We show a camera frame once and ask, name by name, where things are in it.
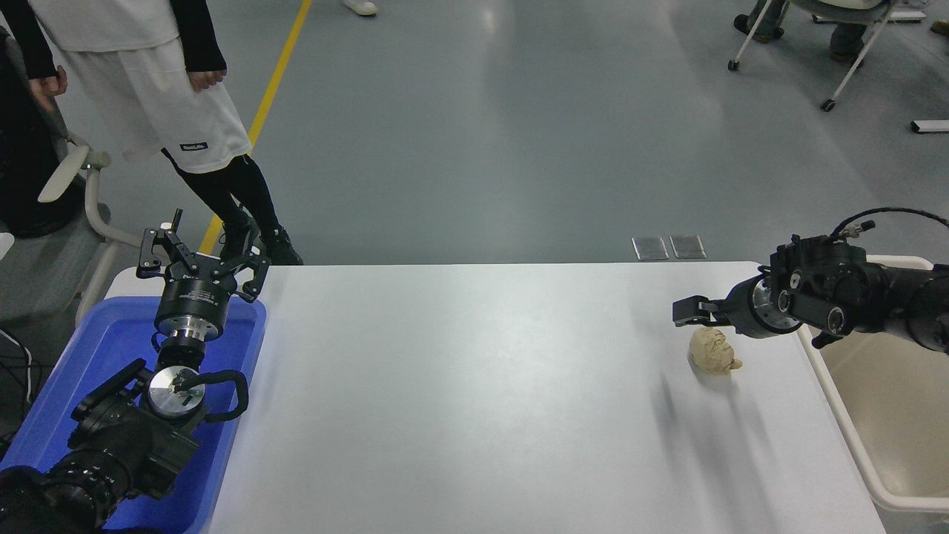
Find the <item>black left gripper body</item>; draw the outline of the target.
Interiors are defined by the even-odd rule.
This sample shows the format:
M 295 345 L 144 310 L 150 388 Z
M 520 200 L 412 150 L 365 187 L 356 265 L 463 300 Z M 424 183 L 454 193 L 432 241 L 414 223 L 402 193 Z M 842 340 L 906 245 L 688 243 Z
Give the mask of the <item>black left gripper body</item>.
M 162 325 L 176 317 L 197 317 L 213 325 L 224 325 L 230 299 L 231 293 L 211 280 L 166 280 L 155 324 Z

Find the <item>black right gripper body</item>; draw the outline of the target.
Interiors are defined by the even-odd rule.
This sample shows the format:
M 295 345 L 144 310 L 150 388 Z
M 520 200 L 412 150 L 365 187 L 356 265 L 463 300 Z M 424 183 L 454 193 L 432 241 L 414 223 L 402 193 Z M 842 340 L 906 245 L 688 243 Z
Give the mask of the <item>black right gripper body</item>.
M 733 326 L 736 334 L 757 338 L 758 323 L 753 305 L 753 294 L 759 283 L 759 277 L 749 278 L 738 283 L 729 291 L 723 301 L 723 314 Z

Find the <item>person's right hand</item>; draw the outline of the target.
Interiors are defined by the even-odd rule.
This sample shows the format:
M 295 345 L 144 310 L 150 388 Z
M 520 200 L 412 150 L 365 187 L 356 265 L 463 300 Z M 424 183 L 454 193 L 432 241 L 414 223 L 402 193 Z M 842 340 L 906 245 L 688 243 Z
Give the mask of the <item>person's right hand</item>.
M 56 97 L 67 91 L 67 71 L 62 65 L 57 65 L 53 76 L 30 79 L 30 90 L 35 98 Z

